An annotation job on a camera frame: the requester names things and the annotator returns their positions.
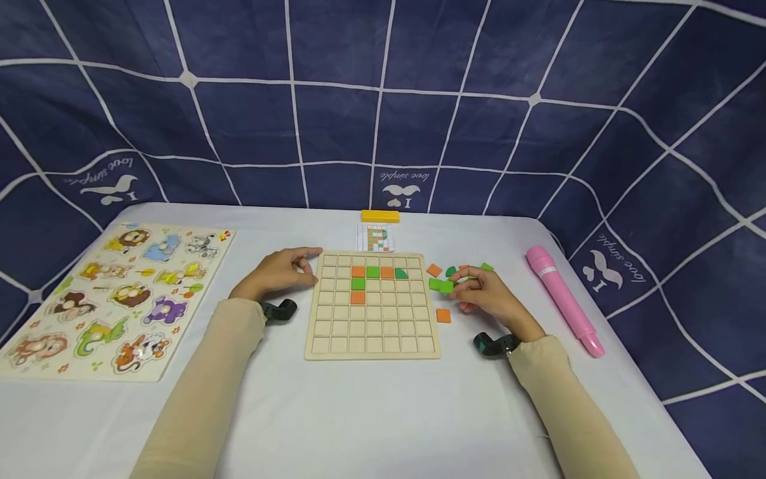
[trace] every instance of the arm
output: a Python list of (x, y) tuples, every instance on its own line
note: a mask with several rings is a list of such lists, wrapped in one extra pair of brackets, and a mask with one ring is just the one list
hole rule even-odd
[(266, 292), (317, 282), (307, 255), (294, 248), (266, 256), (221, 301), (146, 440), (131, 479), (213, 477), (228, 435), (247, 363), (264, 337), (258, 301)]
[(472, 276), (455, 287), (460, 309), (476, 307), (492, 314), (523, 343), (508, 355), (513, 372), (540, 415), (558, 464), (567, 479), (632, 479), (636, 468), (609, 421), (569, 366), (554, 336), (546, 336), (535, 318), (492, 271), (464, 268), (450, 279)]

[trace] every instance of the yellow wooden block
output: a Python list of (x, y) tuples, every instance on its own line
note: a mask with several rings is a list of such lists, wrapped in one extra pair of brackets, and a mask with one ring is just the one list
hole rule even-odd
[(368, 223), (398, 223), (399, 212), (387, 212), (379, 209), (363, 209), (362, 221)]

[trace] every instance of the table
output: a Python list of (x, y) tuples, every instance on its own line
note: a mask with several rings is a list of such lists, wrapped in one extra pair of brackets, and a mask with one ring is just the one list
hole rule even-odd
[[(231, 250), (162, 381), (0, 382), (0, 477), (127, 477), (215, 304), (271, 251), (302, 245), (353, 250), (359, 212), (149, 203), (115, 221), (237, 230)], [(403, 213), (398, 251), (442, 267), (487, 261), (541, 325), (610, 420), (641, 475), (709, 477), (545, 228), (529, 218)], [(542, 244), (607, 350), (591, 358), (524, 253)], [(268, 326), (242, 384), (219, 477), (560, 477), (545, 429), (504, 359), (472, 339), (498, 337), (491, 318), (439, 324), (439, 360), (316, 362), (303, 358), (311, 293), (285, 325)]]

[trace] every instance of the pink pen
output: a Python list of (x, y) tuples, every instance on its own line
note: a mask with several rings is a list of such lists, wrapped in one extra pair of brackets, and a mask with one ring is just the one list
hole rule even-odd
[(596, 330), (556, 269), (556, 263), (551, 255), (542, 246), (534, 246), (527, 251), (527, 261), (532, 270), (540, 276), (545, 289), (548, 290), (572, 332), (585, 349), (594, 358), (600, 358), (606, 354), (596, 337)]

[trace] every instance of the blue fabric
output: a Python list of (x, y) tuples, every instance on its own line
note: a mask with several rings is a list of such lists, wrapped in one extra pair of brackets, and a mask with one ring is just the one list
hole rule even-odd
[(529, 216), (760, 477), (766, 8), (696, 3), (5, 0), (0, 342), (137, 202)]

